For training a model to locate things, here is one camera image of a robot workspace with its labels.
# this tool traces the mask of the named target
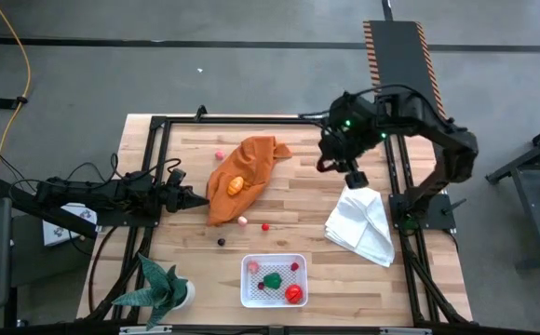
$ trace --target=white towel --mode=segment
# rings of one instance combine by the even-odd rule
[[[359,256],[388,267],[394,260],[388,220],[380,193],[345,186],[326,221],[326,238]]]

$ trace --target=green toy pepper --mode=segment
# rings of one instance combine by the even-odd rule
[[[278,289],[280,288],[280,283],[282,283],[282,278],[278,273],[272,273],[263,277],[263,284],[267,288]]]

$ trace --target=orange cloth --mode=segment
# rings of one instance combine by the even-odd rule
[[[291,158],[289,148],[274,136],[254,136],[241,142],[226,160],[212,172],[206,192],[210,200],[208,225],[220,225],[241,215],[260,195],[270,180],[279,158]],[[229,182],[241,176],[241,192],[229,195]]]

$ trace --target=white pot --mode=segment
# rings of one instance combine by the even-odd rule
[[[194,302],[194,299],[196,298],[196,287],[190,281],[187,282],[186,286],[187,286],[187,295],[185,296],[185,300],[183,300],[183,302],[180,305],[173,307],[171,311],[182,309],[183,307],[187,307],[190,304],[192,304],[192,302]]]

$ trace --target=black and orange striped panel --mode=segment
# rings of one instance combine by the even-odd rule
[[[371,83],[380,86],[380,72],[378,62],[375,58],[375,47],[373,46],[373,36],[371,35],[371,24],[369,21],[363,22],[363,34],[365,36],[365,47],[367,48],[367,60],[370,63]]]
[[[364,21],[363,33],[374,86],[404,84],[418,90],[446,118],[434,67],[420,23]]]

